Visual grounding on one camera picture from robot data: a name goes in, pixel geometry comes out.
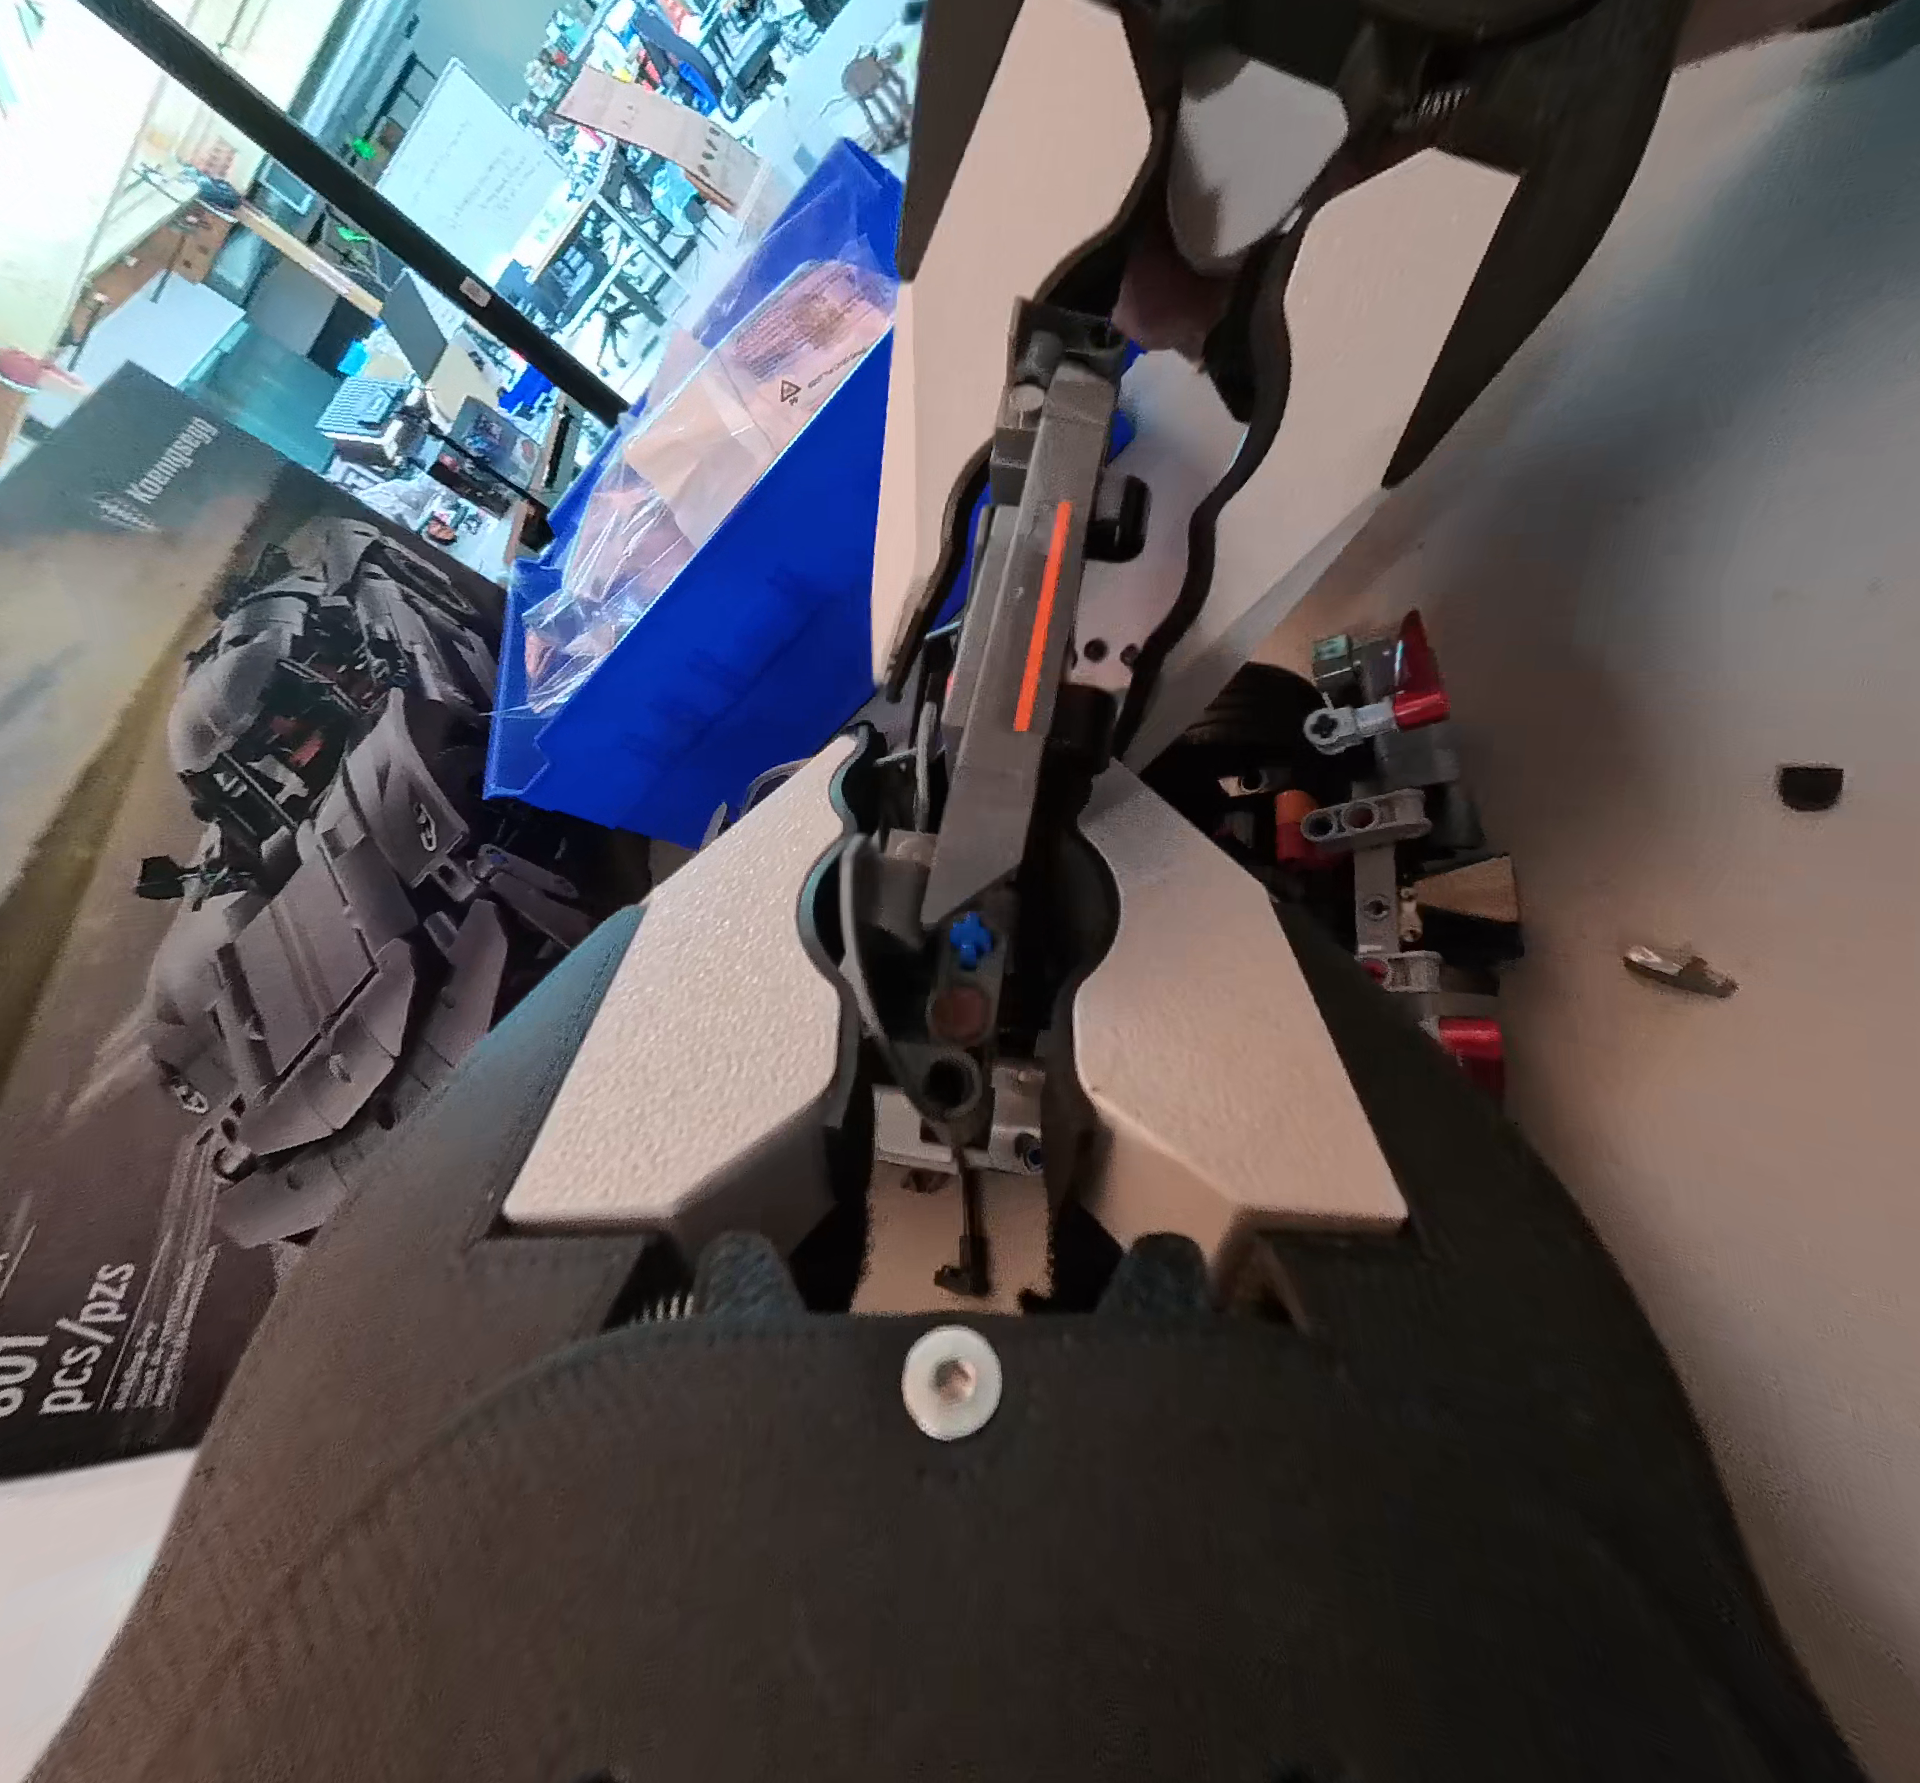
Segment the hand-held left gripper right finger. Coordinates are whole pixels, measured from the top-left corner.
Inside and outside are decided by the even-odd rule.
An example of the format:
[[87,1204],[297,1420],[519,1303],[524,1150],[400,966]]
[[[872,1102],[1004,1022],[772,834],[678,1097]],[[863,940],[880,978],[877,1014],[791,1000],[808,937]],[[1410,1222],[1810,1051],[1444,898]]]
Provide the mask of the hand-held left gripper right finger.
[[1079,838],[1113,932],[1050,1070],[1053,1204],[1118,1242],[1398,1233],[1403,1189],[1267,890],[1121,765]]

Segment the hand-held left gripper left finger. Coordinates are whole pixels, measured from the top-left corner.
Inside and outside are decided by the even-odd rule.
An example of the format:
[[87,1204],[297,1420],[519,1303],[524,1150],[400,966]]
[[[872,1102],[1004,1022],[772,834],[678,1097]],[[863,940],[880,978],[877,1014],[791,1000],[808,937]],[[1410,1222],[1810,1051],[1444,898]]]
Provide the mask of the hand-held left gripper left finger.
[[834,1210],[843,985],[806,890],[853,831],[841,732],[644,904],[502,1208],[519,1236],[806,1236]]

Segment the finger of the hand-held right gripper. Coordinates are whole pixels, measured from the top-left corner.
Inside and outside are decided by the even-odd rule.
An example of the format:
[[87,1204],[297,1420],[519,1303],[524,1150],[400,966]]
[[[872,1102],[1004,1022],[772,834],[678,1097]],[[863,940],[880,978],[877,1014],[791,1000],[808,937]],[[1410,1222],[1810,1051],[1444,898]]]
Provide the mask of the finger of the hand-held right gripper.
[[926,0],[900,216],[872,576],[877,683],[944,594],[958,493],[995,426],[1016,304],[1121,219],[1151,149],[1107,0]]
[[1205,609],[1164,663],[1125,762],[1162,754],[1376,513],[1517,189],[1510,172],[1428,150],[1313,216],[1284,295],[1284,426],[1215,523]]

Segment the grey toy brick car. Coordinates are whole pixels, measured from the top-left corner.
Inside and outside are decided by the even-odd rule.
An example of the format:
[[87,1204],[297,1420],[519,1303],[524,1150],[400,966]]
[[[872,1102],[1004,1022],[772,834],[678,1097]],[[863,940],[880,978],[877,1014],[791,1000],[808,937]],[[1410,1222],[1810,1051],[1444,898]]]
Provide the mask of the grey toy brick car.
[[[872,762],[861,827],[834,862],[874,1172],[958,1199],[957,1255],[932,1274],[949,1297],[995,1297],[985,1184],[998,1178],[1043,1221],[1043,1289],[1016,1308],[1089,1308],[1109,1267],[1175,1251],[1197,1260],[1217,1308],[1302,1319],[1284,1248],[1371,1250],[1409,1221],[1390,1236],[1118,1242],[1047,1196],[1065,1003],[1113,932],[1079,819],[1095,781],[1123,766],[1123,707],[1146,676],[1142,648],[1087,618],[1083,596],[1143,570],[1151,549],[1146,486],[1113,466],[1118,335],[1024,304],[1016,339],[966,600],[925,638],[909,742]],[[1241,671],[1132,772],[1267,890],[1285,934],[1285,910],[1307,914],[1456,1075],[1503,1097],[1498,987],[1523,955],[1519,880],[1481,831],[1416,613],[1320,643],[1306,681]]]

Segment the clear plastic bags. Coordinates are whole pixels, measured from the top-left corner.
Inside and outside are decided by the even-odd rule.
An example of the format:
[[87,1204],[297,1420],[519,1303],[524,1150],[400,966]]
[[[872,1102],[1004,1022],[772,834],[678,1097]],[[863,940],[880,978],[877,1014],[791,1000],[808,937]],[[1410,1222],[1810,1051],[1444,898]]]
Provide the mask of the clear plastic bags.
[[887,338],[896,295],[874,244],[846,235],[681,355],[612,439],[559,586],[521,614],[530,710],[554,712],[612,655]]

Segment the blue plastic bin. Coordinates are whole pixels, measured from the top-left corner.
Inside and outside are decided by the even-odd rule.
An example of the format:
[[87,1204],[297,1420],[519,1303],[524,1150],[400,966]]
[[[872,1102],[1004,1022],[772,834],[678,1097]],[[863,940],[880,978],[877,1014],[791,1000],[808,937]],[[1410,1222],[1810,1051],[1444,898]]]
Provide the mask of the blue plastic bin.
[[554,512],[554,540],[509,584],[486,793],[689,844],[764,770],[802,760],[874,694],[872,576],[893,320],[612,655],[554,712],[524,704],[521,614],[559,586],[567,539],[623,424],[681,355],[846,235],[896,278],[902,182],[840,139],[729,274],[669,331],[652,376]]

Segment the cardboard toy car box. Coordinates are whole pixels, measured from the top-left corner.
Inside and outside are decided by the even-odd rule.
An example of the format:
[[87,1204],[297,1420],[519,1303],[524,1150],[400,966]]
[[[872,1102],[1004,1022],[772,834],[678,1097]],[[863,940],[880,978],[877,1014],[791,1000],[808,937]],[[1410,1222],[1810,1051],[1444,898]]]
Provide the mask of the cardboard toy car box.
[[505,596],[132,362],[5,475],[5,1481],[192,1448],[287,1267],[648,885],[491,797]]

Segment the whiteboard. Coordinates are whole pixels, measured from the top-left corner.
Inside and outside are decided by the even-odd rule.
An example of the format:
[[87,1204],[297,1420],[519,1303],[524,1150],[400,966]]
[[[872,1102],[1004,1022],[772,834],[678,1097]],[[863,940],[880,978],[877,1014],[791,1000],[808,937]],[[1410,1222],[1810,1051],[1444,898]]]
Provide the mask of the whiteboard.
[[559,150],[460,60],[435,78],[376,182],[382,200],[489,285],[557,233],[571,187]]

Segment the black metal bar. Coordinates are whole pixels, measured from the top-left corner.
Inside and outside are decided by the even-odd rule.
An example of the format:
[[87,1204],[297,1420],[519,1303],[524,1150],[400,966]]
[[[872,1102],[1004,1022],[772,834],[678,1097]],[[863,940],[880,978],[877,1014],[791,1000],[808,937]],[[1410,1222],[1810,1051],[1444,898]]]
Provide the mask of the black metal bar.
[[536,367],[568,403],[606,426],[627,415],[628,406],[619,390],[583,367],[493,285],[474,276],[446,244],[334,159],[153,0],[76,3],[157,73],[240,129],[297,182],[397,254],[420,282],[455,304],[471,323]]

